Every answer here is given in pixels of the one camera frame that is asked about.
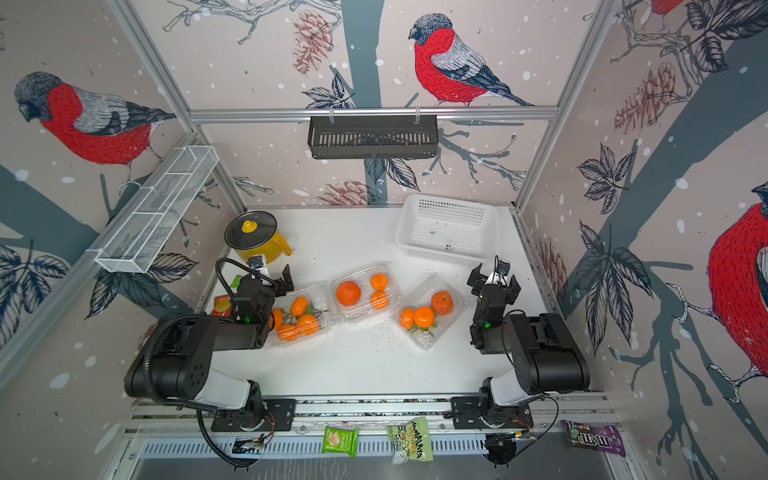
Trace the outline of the reddish orange container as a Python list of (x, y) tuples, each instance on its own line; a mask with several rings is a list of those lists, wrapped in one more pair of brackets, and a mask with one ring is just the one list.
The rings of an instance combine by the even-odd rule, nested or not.
[(447, 291), (439, 291), (431, 298), (431, 308), (436, 315), (446, 316), (454, 310), (454, 302)]

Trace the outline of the white plastic basket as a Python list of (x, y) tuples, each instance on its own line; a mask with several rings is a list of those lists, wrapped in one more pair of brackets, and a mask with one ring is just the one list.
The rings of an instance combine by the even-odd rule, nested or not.
[(498, 220), (489, 205), (412, 194), (402, 206), (395, 243), (412, 257), (473, 267), (498, 253)]

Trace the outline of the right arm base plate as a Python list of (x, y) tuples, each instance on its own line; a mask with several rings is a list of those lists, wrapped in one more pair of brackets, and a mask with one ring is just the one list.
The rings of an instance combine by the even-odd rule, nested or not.
[(533, 428), (533, 419), (527, 405), (498, 406), (484, 400), (479, 394), (455, 396), (450, 409), (444, 414), (455, 429), (523, 429)]

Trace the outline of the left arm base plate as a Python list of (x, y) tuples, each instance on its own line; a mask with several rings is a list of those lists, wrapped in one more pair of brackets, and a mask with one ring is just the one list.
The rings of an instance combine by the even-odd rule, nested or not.
[(266, 398), (249, 401), (243, 409), (220, 410), (211, 429), (216, 433), (290, 431), (297, 401), (290, 398)]

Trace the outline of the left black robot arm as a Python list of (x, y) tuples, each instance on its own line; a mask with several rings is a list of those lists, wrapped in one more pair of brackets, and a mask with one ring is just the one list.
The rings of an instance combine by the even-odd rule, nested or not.
[(289, 431), (295, 400), (267, 399), (257, 382), (212, 366), (214, 353), (261, 349), (276, 330), (275, 300), (292, 292), (294, 283), (289, 266), (276, 279), (264, 267), (260, 256), (246, 264), (218, 259), (216, 276), (232, 311), (160, 320), (124, 377), (126, 394), (209, 414), (214, 432)]

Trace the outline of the large orange container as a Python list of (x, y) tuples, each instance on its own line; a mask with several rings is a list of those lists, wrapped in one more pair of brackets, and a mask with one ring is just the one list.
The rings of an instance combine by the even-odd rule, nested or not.
[(340, 305), (352, 307), (360, 301), (362, 292), (356, 282), (344, 281), (337, 287), (335, 295)]

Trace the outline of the small orange container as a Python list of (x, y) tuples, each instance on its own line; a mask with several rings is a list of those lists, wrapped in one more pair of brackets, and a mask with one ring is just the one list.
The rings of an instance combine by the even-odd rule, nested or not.
[(370, 279), (370, 285), (375, 291), (385, 291), (389, 286), (389, 277), (384, 273), (374, 274)]
[(370, 303), (374, 310), (382, 310), (389, 305), (389, 296), (384, 291), (374, 291)]
[(404, 308), (399, 315), (399, 324), (405, 330), (410, 330), (414, 327), (414, 314), (415, 311), (412, 308)]

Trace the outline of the clear plastic container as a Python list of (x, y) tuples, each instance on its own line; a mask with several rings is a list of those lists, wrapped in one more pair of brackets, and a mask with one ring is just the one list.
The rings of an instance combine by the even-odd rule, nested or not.
[[(389, 305), (382, 310), (374, 310), (370, 303), (371, 295), (375, 291), (370, 285), (370, 279), (377, 273), (384, 273), (389, 277), (389, 286), (384, 291), (389, 296)], [(344, 281), (354, 281), (361, 288), (362, 295), (360, 301), (352, 307), (344, 307), (340, 305), (336, 299), (336, 289)], [(330, 291), (331, 299), (338, 312), (340, 321), (347, 324), (367, 321), (371, 318), (376, 318), (385, 312), (389, 312), (397, 306), (403, 298), (400, 286), (387, 263), (374, 264), (365, 267), (362, 270), (339, 277), (330, 283)]]
[(337, 323), (335, 307), (325, 282), (278, 297), (272, 314), (267, 347), (289, 346), (316, 339), (328, 333)]
[(422, 350), (429, 350), (464, 312), (460, 292), (437, 275), (427, 277), (394, 308), (396, 328)]

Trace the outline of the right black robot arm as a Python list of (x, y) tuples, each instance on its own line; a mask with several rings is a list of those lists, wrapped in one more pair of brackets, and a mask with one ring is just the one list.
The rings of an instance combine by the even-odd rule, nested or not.
[(470, 344), (483, 355), (502, 355), (511, 369), (486, 378), (478, 393), (479, 418), (491, 428), (525, 424), (524, 409), (550, 393), (585, 392), (587, 362), (557, 313), (528, 315), (513, 307), (521, 286), (510, 264), (497, 259), (490, 275), (471, 270), (467, 285), (477, 298)]

